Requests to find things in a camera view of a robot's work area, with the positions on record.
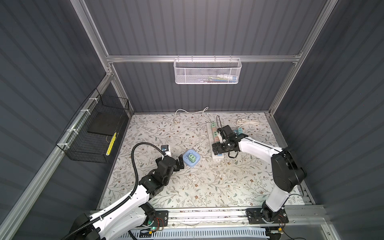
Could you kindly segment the blue triangular socket adapter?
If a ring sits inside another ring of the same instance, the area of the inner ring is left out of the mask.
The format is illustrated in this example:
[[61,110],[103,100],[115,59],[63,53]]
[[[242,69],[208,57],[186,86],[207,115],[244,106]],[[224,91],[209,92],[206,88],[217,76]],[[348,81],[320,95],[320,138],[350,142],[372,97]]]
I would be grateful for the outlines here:
[[[191,163],[189,160],[188,160],[188,155],[189,154],[193,154],[193,155],[195,155],[196,157],[197,157],[197,160],[196,160],[196,162],[195,163]],[[184,154],[183,154],[183,160],[184,160],[184,163],[187,165],[187,166],[189,166],[189,167],[194,167],[194,166],[196,166],[198,163],[199,163],[199,161],[201,160],[201,156],[200,156],[200,154],[198,154],[195,150],[187,150]]]

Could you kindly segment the green charger cube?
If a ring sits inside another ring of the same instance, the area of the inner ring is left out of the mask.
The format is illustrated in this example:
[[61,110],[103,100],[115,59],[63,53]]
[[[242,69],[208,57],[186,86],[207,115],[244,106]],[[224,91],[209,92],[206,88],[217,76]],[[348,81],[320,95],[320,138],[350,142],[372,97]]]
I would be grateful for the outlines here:
[[191,162],[191,163],[195,163],[196,160],[197,160],[197,157],[193,154],[189,154],[188,155],[188,160]]

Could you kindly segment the white multicolour power strip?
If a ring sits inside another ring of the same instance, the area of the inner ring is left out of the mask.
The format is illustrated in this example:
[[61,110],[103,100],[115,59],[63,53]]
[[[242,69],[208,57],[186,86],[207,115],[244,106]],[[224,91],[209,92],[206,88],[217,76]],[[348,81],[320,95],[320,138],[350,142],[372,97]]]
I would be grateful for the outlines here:
[[207,127],[207,134],[209,138],[209,146],[211,150],[212,159],[213,161],[219,162],[224,159],[224,155],[223,154],[215,155],[212,147],[213,144],[220,143],[220,137],[217,132],[217,129],[218,129],[217,124],[213,122],[206,123],[206,127]]

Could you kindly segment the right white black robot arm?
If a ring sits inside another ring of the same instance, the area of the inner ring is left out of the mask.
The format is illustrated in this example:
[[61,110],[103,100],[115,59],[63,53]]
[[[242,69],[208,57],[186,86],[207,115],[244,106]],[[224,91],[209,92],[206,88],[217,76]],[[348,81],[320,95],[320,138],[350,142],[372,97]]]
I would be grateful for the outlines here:
[[272,167],[275,186],[262,205],[260,215],[266,223],[274,223],[283,210],[294,188],[302,183],[306,173],[294,160],[291,152],[270,146],[240,134],[222,143],[213,143],[214,155],[243,152],[253,155]]

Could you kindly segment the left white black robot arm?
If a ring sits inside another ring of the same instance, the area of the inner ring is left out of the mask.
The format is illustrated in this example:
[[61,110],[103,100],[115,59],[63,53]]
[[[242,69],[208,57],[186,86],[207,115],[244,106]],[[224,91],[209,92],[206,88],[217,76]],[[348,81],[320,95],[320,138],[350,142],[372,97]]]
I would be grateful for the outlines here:
[[149,203],[163,191],[174,172],[185,168],[183,156],[174,159],[168,155],[156,159],[157,168],[144,176],[135,191],[131,191],[109,207],[90,216],[80,215],[70,232],[80,229],[65,240],[116,240],[139,226],[151,226],[156,211]]

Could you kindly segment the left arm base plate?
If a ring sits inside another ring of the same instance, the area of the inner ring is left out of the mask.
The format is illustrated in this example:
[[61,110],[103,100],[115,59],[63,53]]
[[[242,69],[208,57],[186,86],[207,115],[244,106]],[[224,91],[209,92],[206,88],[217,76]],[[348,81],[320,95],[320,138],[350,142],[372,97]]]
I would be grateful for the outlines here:
[[140,213],[139,222],[134,224],[134,228],[149,228],[149,227],[167,227],[169,211],[155,210],[153,213]]

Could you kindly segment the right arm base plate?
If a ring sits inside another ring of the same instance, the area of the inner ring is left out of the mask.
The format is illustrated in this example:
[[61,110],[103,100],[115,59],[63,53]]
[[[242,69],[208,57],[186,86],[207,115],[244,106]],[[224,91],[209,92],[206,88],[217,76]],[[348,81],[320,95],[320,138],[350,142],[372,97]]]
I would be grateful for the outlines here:
[[246,209],[249,224],[287,224],[289,222],[285,209],[273,212],[263,208]]

